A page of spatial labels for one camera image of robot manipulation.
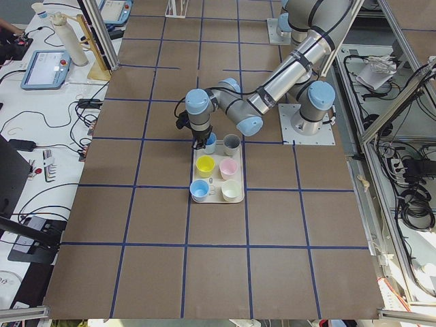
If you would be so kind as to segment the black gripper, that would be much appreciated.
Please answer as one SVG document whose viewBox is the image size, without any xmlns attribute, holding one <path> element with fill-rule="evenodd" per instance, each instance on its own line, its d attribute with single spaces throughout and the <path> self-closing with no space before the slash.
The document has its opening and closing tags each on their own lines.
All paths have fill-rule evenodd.
<svg viewBox="0 0 436 327">
<path fill-rule="evenodd" d="M 207 140 L 209 139 L 212 130 L 213 130 L 212 125 L 209 125 L 207 129 L 202 131 L 196 131 L 194 129 L 191 130 L 194 139 L 194 144 L 193 144 L 194 150 L 201 150 L 204 148 L 204 145 L 207 143 Z"/>
</svg>

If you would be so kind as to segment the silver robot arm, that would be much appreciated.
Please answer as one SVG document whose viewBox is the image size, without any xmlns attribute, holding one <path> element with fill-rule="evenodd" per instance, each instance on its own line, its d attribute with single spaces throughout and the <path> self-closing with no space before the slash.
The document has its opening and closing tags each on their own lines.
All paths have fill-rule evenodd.
<svg viewBox="0 0 436 327">
<path fill-rule="evenodd" d="M 308 126 L 319 125 L 335 99 L 332 87 L 311 79 L 312 68 L 331 55 L 344 40 L 353 22 L 354 1 L 283 1 L 287 25 L 296 47 L 257 89 L 241 93 L 233 78 L 216 87 L 192 89 L 184 99 L 176 127 L 191 130 L 194 149 L 203 149 L 213 126 L 211 114 L 222 110 L 244 136 L 253 136 L 263 126 L 262 117 L 291 89 L 303 103 L 297 117 L 307 134 Z"/>
<path fill-rule="evenodd" d="M 279 43 L 297 46 L 307 37 L 307 32 L 293 29 L 288 22 L 288 18 L 289 14 L 287 12 L 280 14 L 278 17 L 276 33 L 279 37 Z"/>
</svg>

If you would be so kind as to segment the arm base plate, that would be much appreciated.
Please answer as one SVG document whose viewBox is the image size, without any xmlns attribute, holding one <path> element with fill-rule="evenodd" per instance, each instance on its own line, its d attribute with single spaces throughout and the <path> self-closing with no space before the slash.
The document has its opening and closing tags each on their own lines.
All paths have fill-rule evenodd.
<svg viewBox="0 0 436 327">
<path fill-rule="evenodd" d="M 291 44 L 291 32 L 280 30 L 278 18 L 268 18 L 266 20 L 266 26 L 270 44 L 280 46 Z"/>
<path fill-rule="evenodd" d="M 328 115 L 318 122 L 306 121 L 300 114 L 300 104 L 279 104 L 279 119 L 284 144 L 334 146 L 332 125 L 324 124 Z"/>
</svg>

